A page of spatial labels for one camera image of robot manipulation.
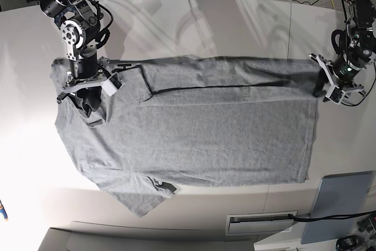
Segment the blue orange tool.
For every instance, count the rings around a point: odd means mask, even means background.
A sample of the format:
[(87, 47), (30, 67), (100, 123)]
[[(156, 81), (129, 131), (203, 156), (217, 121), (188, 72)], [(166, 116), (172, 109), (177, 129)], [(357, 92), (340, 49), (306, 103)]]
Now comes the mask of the blue orange tool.
[(0, 201), (0, 214), (3, 216), (5, 220), (8, 220), (8, 215), (1, 201)]

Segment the grey laptop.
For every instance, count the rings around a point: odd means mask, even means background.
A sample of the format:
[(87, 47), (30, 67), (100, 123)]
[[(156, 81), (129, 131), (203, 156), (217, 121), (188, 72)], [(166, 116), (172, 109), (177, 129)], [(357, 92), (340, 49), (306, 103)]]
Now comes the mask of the grey laptop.
[[(372, 181), (372, 171), (328, 175), (322, 178), (311, 218), (358, 213)], [(350, 233), (354, 219), (320, 220), (308, 223), (301, 238), (307, 245), (344, 237)]]

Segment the black gadget bottom right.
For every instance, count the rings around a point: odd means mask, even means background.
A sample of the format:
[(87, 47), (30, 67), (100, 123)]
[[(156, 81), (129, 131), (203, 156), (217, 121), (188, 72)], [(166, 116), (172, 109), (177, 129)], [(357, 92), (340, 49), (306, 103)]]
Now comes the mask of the black gadget bottom right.
[(363, 243), (363, 240), (357, 235), (349, 235), (346, 237), (339, 238), (336, 241), (335, 249), (336, 251), (349, 251), (355, 250), (360, 247)]

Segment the grey T-shirt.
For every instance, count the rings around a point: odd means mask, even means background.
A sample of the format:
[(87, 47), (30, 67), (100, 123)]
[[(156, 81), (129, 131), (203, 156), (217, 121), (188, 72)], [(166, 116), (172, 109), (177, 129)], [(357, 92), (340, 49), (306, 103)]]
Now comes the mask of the grey T-shirt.
[(319, 71), (309, 59), (141, 62), (88, 118), (65, 99), (55, 126), (78, 172), (138, 216), (176, 185), (303, 183)]

